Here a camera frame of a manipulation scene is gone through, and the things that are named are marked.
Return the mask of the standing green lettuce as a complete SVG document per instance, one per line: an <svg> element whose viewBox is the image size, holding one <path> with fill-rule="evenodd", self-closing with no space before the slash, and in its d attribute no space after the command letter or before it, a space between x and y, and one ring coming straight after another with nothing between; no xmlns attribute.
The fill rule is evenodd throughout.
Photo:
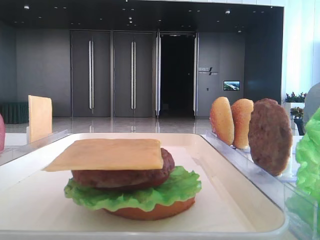
<svg viewBox="0 0 320 240"><path fill-rule="evenodd" d="M296 185L308 195L320 200L320 111L317 110L305 126L306 133L297 143L296 161L300 164Z"/></svg>

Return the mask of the bottom bun on tray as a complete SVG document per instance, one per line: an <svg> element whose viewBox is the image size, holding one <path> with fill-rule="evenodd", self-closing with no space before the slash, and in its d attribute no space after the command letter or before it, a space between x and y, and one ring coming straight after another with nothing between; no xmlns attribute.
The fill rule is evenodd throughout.
<svg viewBox="0 0 320 240"><path fill-rule="evenodd" d="M164 206L156 204L154 209L151 211L143 211L140 208L120 208L117 211L110 211L105 209L106 212L130 220L138 221L156 221L176 216L182 212L187 211L195 203L195 197L192 197L185 201L175 201L170 206Z"/></svg>

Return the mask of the clear holder rack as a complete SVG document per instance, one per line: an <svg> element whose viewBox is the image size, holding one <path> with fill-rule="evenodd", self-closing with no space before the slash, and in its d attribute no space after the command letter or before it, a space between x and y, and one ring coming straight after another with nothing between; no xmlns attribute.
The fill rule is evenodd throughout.
<svg viewBox="0 0 320 240"><path fill-rule="evenodd" d="M273 177L251 161L248 150L236 150L207 131L203 137L289 217L289 231L299 240L320 238L320 202L299 189L295 177Z"/></svg>
<svg viewBox="0 0 320 240"><path fill-rule="evenodd" d="M27 133L8 133L5 139L4 150L0 152L0 165L5 165L68 135L69 132L65 129L60 132L54 132L40 140L28 143Z"/></svg>

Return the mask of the clear left holder rack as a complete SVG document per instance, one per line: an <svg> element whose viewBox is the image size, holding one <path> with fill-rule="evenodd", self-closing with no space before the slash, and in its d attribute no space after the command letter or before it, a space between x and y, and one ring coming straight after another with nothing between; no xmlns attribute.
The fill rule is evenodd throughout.
<svg viewBox="0 0 320 240"><path fill-rule="evenodd" d="M40 140L28 143L27 133L8 133L5 139L4 150L0 152L0 165L5 165L68 135L69 132L65 129L60 132L54 132Z"/></svg>

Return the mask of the middle grey double door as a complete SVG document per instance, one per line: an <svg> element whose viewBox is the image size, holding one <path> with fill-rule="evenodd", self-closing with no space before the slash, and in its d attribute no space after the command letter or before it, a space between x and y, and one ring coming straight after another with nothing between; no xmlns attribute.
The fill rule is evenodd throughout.
<svg viewBox="0 0 320 240"><path fill-rule="evenodd" d="M114 110L116 117L153 115L153 40L151 32L114 35Z"/></svg>

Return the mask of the person in grey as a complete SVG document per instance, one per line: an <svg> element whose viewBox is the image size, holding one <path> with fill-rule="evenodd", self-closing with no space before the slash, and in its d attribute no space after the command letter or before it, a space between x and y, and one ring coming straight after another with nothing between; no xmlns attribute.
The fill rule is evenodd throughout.
<svg viewBox="0 0 320 240"><path fill-rule="evenodd" d="M306 124L320 107L320 83L311 87L304 100L303 131L306 133Z"/></svg>

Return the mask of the standing meat patty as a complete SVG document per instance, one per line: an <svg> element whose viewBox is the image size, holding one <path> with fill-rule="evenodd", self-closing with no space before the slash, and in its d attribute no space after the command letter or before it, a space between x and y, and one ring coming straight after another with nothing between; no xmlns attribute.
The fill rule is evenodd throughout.
<svg viewBox="0 0 320 240"><path fill-rule="evenodd" d="M248 132L253 162L272 176L287 167L293 144L289 116L276 100L264 98L253 105Z"/></svg>

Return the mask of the flower planter box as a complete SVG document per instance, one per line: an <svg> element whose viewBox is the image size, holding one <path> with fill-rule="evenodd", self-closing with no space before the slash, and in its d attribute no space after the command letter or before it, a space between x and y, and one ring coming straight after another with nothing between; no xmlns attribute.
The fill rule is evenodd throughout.
<svg viewBox="0 0 320 240"><path fill-rule="evenodd" d="M304 115L305 98L307 93L286 94L284 107L291 119L302 119Z"/></svg>

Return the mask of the sesame top bun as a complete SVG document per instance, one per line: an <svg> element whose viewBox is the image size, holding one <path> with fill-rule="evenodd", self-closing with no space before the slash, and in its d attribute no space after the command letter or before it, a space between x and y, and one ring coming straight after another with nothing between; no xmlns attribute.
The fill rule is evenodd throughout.
<svg viewBox="0 0 320 240"><path fill-rule="evenodd" d="M235 125L230 102L227 97L218 97L211 105L210 123L212 131L228 146L233 144Z"/></svg>

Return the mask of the standing cheese slice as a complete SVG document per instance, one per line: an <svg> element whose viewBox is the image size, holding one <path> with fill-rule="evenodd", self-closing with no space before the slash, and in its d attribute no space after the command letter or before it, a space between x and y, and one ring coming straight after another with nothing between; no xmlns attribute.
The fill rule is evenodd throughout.
<svg viewBox="0 0 320 240"><path fill-rule="evenodd" d="M28 95L29 143L33 143L52 134L52 99Z"/></svg>

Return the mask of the left grey double door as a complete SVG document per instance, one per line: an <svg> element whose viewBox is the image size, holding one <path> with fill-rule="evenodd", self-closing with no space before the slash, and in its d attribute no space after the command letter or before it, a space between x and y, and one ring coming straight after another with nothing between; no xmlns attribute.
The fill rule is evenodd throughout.
<svg viewBox="0 0 320 240"><path fill-rule="evenodd" d="M74 30L70 40L73 116L110 117L110 33Z"/></svg>

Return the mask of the clear right holder rack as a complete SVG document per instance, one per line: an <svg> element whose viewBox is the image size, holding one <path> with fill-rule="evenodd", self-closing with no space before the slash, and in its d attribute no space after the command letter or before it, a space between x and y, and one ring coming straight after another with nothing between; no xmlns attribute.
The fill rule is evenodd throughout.
<svg viewBox="0 0 320 240"><path fill-rule="evenodd" d="M299 189L295 177L273 177L251 161L248 150L236 150L207 131L203 137L289 217L289 231L299 240L320 238L320 202Z"/></svg>

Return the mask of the cheese slice on tray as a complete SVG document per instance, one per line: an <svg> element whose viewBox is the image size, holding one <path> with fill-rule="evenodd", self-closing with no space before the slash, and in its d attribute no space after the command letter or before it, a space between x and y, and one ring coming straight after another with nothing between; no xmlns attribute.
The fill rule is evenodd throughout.
<svg viewBox="0 0 320 240"><path fill-rule="evenodd" d="M43 170L146 171L163 164L159 140L93 138L76 140Z"/></svg>

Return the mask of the green lettuce on tray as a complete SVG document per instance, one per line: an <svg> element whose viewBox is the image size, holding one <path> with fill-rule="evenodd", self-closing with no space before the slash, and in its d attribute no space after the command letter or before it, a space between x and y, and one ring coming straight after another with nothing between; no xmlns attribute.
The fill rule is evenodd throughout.
<svg viewBox="0 0 320 240"><path fill-rule="evenodd" d="M176 166L163 184L134 191L81 186L71 178L64 187L64 195L90 210L107 209L115 212L123 208L138 208L150 212L156 205L168 207L195 197L202 189L199 177L194 171L188 172L183 166Z"/></svg>

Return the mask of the meat patty on tray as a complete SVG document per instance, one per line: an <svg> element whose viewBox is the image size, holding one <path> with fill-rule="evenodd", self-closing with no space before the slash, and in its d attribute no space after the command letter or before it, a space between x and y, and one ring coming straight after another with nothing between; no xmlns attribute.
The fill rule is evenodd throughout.
<svg viewBox="0 0 320 240"><path fill-rule="evenodd" d="M84 187L133 191L163 184L175 168L172 155L161 149L163 168L156 170L73 170L73 180Z"/></svg>

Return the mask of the wall display screen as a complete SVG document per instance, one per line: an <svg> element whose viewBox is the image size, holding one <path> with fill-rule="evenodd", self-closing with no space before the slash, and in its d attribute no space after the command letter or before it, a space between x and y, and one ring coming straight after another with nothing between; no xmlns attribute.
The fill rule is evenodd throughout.
<svg viewBox="0 0 320 240"><path fill-rule="evenodd" d="M224 91L239 91L240 90L240 81L228 81L225 80L223 82L223 90Z"/></svg>

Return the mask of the standing red tomato slice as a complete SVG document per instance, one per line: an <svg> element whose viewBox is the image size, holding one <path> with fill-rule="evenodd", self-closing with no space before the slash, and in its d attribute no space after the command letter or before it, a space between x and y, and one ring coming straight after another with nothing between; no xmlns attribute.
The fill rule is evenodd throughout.
<svg viewBox="0 0 320 240"><path fill-rule="evenodd" d="M5 148L5 137L6 137L6 127L4 119L0 114L0 151L3 151Z"/></svg>

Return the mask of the green skirted table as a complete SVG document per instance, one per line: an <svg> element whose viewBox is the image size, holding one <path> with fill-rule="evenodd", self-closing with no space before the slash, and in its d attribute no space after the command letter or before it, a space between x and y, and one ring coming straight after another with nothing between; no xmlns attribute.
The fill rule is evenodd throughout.
<svg viewBox="0 0 320 240"><path fill-rule="evenodd" d="M29 122L28 102L1 102L0 114L5 124L24 124Z"/></svg>

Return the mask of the grey double door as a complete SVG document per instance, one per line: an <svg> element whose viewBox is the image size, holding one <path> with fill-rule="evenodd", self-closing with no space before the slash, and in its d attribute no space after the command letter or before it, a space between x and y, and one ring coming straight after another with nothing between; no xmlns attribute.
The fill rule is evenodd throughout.
<svg viewBox="0 0 320 240"><path fill-rule="evenodd" d="M116 117L153 115L153 40L151 32L114 35L114 110Z"/></svg>
<svg viewBox="0 0 320 240"><path fill-rule="evenodd" d="M110 117L110 33L74 30L70 40L73 116Z"/></svg>

